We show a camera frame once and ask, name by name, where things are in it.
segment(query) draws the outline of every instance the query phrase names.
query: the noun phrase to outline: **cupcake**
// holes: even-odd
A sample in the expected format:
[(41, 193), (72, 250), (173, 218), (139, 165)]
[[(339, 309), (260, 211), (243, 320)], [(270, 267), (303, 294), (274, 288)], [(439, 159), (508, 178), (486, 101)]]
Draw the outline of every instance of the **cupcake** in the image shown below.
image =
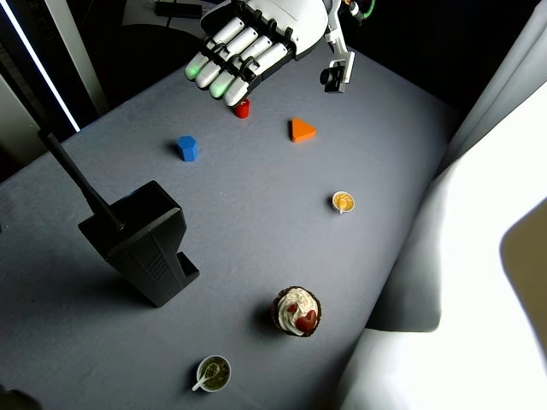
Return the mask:
[(310, 337), (321, 320), (321, 304), (304, 288), (282, 290), (270, 310), (275, 325), (291, 336)]

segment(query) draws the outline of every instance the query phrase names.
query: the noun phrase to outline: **chocolate cupcake wrapper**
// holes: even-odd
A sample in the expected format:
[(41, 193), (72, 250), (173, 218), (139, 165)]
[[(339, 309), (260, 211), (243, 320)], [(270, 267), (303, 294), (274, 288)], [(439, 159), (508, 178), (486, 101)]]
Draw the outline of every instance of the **chocolate cupcake wrapper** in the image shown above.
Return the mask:
[[(292, 333), (291, 331), (286, 331), (284, 330), (280, 325), (279, 325), (279, 320), (278, 320), (278, 312), (277, 312), (277, 306), (279, 304), (279, 301), (281, 300), (281, 298), (283, 296), (285, 296), (287, 293), (289, 293), (289, 290), (291, 289), (297, 289), (297, 288), (300, 288), (300, 289), (304, 289), (306, 290), (310, 295), (311, 297), (313, 297), (315, 299), (315, 302), (317, 303), (317, 322), (315, 323), (315, 327), (312, 331), (308, 332), (308, 333), (304, 333), (303, 335), (299, 336), (299, 335), (295, 335), (294, 333)], [(282, 331), (283, 333), (285, 333), (286, 335), (289, 335), (289, 336), (294, 336), (294, 337), (310, 337), (311, 335), (314, 334), (315, 332), (315, 329), (317, 329), (317, 326), (319, 326), (319, 322), (321, 321), (321, 303), (319, 302), (319, 299), (317, 299), (317, 297), (315, 297), (315, 295), (313, 293), (311, 293), (309, 290), (303, 288), (302, 286), (291, 286), (289, 288), (286, 288), (286, 289), (283, 289), (278, 295), (277, 297), (273, 300), (273, 303), (272, 303), (272, 307), (270, 308), (270, 315), (272, 316), (272, 321), (273, 323), (275, 324), (275, 327), (277, 327), (280, 331)]]

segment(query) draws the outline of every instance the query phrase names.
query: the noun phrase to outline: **white frosting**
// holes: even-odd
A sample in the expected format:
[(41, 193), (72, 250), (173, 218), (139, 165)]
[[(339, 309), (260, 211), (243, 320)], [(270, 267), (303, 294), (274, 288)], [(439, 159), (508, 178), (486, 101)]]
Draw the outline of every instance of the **white frosting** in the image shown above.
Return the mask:
[[(294, 304), (297, 305), (296, 312), (289, 312), (287, 309)], [(290, 331), (297, 336), (303, 335), (304, 332), (297, 328), (297, 320), (306, 316), (310, 310), (315, 310), (319, 316), (315, 299), (302, 288), (292, 288), (277, 305), (279, 326), (284, 331)]]

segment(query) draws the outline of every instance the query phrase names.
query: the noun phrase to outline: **green wire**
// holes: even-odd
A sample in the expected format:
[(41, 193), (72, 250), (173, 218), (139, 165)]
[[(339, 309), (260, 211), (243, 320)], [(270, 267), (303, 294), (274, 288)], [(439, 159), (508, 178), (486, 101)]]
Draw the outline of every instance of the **green wire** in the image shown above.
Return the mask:
[(373, 13), (374, 4), (375, 4), (375, 3), (376, 3), (376, 0), (373, 0), (373, 1), (370, 3), (370, 7), (368, 8), (368, 12), (362, 14), (362, 16), (363, 16), (364, 19), (367, 19), (368, 17), (370, 17), (370, 15)]

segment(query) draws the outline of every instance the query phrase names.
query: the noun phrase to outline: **light strip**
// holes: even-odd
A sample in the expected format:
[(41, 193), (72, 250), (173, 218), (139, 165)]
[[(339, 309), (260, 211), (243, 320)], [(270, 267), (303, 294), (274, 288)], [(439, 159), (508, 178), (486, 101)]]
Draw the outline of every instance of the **light strip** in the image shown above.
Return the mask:
[(53, 81), (51, 81), (50, 76), (45, 71), (44, 66), (42, 65), (42, 62), (38, 59), (38, 56), (34, 52), (34, 49), (32, 48), (31, 44), (28, 41), (28, 38), (26, 38), (25, 33), (23, 32), (23, 29), (19, 25), (19, 21), (15, 18), (13, 12), (11, 11), (11, 8), (9, 7), (6, 0), (0, 0), (0, 4), (2, 5), (3, 11), (6, 12), (6, 15), (8, 15), (9, 21), (11, 21), (11, 24), (13, 25), (15, 31), (19, 35), (19, 38), (25, 45), (26, 51), (28, 51), (28, 54), (30, 54), (32, 60), (34, 61), (34, 64), (36, 64), (36, 67), (38, 68), (39, 72), (42, 74), (42, 77), (44, 77), (45, 82), (50, 87), (51, 92), (55, 96), (57, 102), (61, 106), (62, 110), (64, 111), (65, 115), (67, 116), (68, 120), (74, 127), (74, 130), (76, 132), (79, 132), (79, 126), (76, 124), (76, 121), (72, 114), (70, 114), (70, 111), (68, 111), (68, 107), (65, 104), (65, 102), (62, 100), (61, 95), (59, 94), (59, 91), (57, 91), (57, 88), (55, 88)]

